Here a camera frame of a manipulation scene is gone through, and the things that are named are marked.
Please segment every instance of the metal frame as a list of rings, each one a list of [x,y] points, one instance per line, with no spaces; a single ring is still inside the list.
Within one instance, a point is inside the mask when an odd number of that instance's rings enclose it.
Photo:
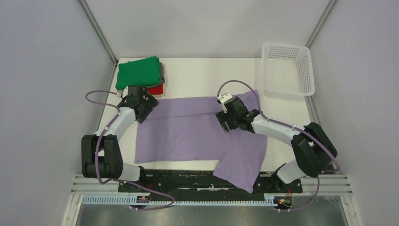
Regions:
[[[116,66],[118,60],[114,55],[111,47],[109,46],[107,40],[105,39],[97,21],[95,20],[86,0],[78,0],[80,5],[82,6],[88,20],[90,21],[93,29],[95,30],[98,38],[100,39],[102,45],[104,46],[105,50],[107,51],[110,59]],[[317,22],[315,28],[312,31],[308,41],[306,42],[306,46],[308,48],[311,47],[312,43],[314,42],[315,38],[317,37],[320,29],[322,28],[325,20],[329,16],[331,10],[333,9],[334,5],[336,4],[337,0],[330,0],[327,4],[325,10],[323,11],[319,21]],[[306,105],[308,108],[308,112],[310,115],[310,119],[313,122],[320,124],[319,115],[317,113],[317,109],[312,97],[305,98]],[[362,225],[357,217],[356,214],[356,201],[353,196],[352,189],[350,187],[348,178],[346,175],[320,175],[320,190],[319,196],[329,196],[335,195],[340,196],[341,202],[343,205],[343,210],[346,215],[347,221],[349,226],[360,226]],[[305,177],[301,179],[302,186],[303,186],[303,193],[301,194],[293,194],[294,196],[311,196],[317,186],[317,181],[314,178]],[[148,193],[119,193],[118,192],[118,182],[109,182],[106,185],[101,185],[98,183],[97,179],[93,178],[84,178],[82,174],[77,174],[75,177],[75,181],[72,186],[71,195],[68,201],[67,209],[65,211],[65,215],[63,218],[63,226],[74,226],[76,225],[79,210],[81,204],[83,203],[85,195],[105,195],[105,196],[120,196],[125,197],[126,195],[147,195]],[[265,198],[270,197],[270,195],[280,196],[286,194],[265,194]]]
[[[354,206],[356,206],[353,192],[346,175],[324,174],[320,175],[320,189],[318,196],[340,196],[344,213],[349,226],[360,226]],[[303,193],[292,194],[293,196],[312,196],[317,187],[315,178],[305,177],[301,179]],[[82,174],[77,174],[72,186],[70,199],[65,212],[63,226],[74,226],[78,219],[81,204],[87,202],[88,198],[114,198],[112,204],[126,204],[127,197],[137,197],[148,195],[148,193],[119,193],[118,182],[110,181],[105,185],[98,183],[95,178],[85,178]],[[264,194],[265,202],[180,202],[176,205],[207,205],[207,206],[270,206],[270,200],[274,196],[285,196],[286,194]]]
[[[88,6],[86,0],[78,0],[78,3],[82,7],[83,11],[85,12],[91,26],[93,27],[94,31],[97,34],[97,37],[99,38],[101,44],[103,45],[105,51],[107,52],[109,58],[113,62],[114,66],[118,64],[118,59],[116,58],[115,54],[113,53],[110,45],[107,42],[107,39],[105,38],[103,32],[100,29],[100,26],[98,25],[96,18],[94,18],[93,13],[90,10],[90,7]]]

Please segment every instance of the purple cloth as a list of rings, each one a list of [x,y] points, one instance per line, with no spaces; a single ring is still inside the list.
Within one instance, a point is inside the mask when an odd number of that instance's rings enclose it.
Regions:
[[[238,95],[248,110],[253,93]],[[135,163],[219,160],[214,175],[252,193],[266,153],[267,137],[240,129],[224,133],[216,97],[162,99],[137,130]]]

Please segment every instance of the white plastic basket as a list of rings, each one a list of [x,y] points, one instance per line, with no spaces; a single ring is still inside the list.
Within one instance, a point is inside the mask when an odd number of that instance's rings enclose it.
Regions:
[[[311,52],[305,46],[265,43],[258,80],[266,96],[303,97],[314,94]]]

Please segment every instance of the white table surface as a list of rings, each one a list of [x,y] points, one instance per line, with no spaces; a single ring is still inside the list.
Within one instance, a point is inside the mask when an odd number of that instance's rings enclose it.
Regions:
[[[121,58],[119,63],[138,60],[139,58]],[[165,79],[163,98],[182,97],[210,97],[216,96],[219,87],[227,80],[241,80],[255,89],[259,89],[259,82],[255,82],[261,73],[260,58],[161,58],[165,65]],[[116,70],[110,91],[116,92],[115,84],[118,73]],[[222,93],[241,94],[249,91],[247,87],[238,83],[227,84]],[[287,123],[308,124],[309,113],[305,99],[283,99],[265,97],[261,94],[263,112],[272,118]],[[121,98],[110,94],[107,103],[117,105]],[[100,127],[111,119],[115,109],[105,107]],[[123,161],[136,165],[136,132],[137,122],[131,125],[119,142]],[[276,139],[268,138],[266,156],[261,171],[274,171],[285,162],[294,159],[292,148]],[[141,163],[145,169],[162,170],[214,170],[215,161],[159,161]]]

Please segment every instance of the black mounting plate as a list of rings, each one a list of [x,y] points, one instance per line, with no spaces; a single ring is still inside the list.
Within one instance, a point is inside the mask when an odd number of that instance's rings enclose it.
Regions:
[[[228,181],[212,175],[213,171],[195,170],[158,170],[144,169],[140,180],[136,183],[151,187],[151,189],[173,196],[176,201],[264,201],[264,193],[287,193],[291,188],[292,193],[302,193],[301,180],[297,179],[288,185],[282,185],[271,173],[259,173],[253,193],[248,193]],[[223,188],[225,190],[203,190],[206,188]],[[129,184],[120,184],[118,192],[138,193],[147,192]],[[153,201],[168,201],[169,198],[151,194]]]

